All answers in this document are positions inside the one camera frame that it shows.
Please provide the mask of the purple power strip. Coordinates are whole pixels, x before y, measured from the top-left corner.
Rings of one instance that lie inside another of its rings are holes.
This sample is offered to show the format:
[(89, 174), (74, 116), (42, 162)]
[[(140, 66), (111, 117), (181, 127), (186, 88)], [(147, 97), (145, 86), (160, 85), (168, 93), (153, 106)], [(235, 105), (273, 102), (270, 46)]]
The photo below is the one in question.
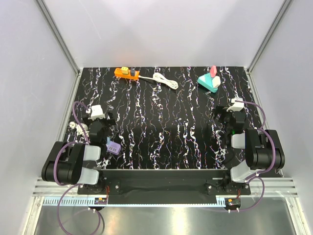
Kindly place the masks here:
[(118, 155), (121, 150), (121, 145), (113, 141), (107, 142), (106, 147), (107, 147), (107, 152), (112, 153), (114, 155)]

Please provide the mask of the orange power strip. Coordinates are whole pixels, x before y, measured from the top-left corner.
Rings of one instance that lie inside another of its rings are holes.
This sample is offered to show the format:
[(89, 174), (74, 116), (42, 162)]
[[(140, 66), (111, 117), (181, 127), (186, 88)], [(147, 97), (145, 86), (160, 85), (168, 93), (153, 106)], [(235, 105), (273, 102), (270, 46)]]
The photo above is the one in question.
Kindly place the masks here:
[(138, 80), (139, 79), (139, 71), (135, 69), (129, 69), (128, 67), (116, 68), (114, 71), (114, 75), (119, 78), (125, 78), (129, 80)]

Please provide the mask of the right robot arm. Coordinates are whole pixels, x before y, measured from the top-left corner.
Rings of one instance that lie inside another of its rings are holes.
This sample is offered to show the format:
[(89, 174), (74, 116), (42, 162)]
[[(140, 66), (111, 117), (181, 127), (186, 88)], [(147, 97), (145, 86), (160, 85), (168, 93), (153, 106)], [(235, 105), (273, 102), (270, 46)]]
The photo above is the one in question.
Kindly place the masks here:
[(248, 183), (272, 169), (282, 169), (285, 156), (276, 130), (245, 128), (246, 115), (239, 107), (217, 105), (213, 116), (220, 116), (219, 122), (224, 125), (222, 143), (232, 149), (245, 151), (245, 160), (224, 176), (224, 192), (233, 194), (240, 184)]

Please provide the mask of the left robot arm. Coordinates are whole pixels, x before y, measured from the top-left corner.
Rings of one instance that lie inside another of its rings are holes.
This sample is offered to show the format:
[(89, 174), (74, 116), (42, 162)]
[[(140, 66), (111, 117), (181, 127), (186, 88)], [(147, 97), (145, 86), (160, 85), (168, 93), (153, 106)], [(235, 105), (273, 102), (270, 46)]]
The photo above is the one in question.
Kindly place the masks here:
[(83, 166), (85, 161), (97, 161), (102, 149), (113, 144), (113, 151), (120, 146), (110, 140), (109, 132), (116, 121), (112, 112), (103, 113), (100, 105), (92, 106), (82, 115), (82, 123), (72, 122), (77, 135), (87, 138), (86, 143), (57, 141), (54, 143), (42, 168), (41, 177), (46, 182), (60, 186), (88, 184), (92, 192), (100, 194), (105, 190), (105, 181), (99, 178), (97, 170)]

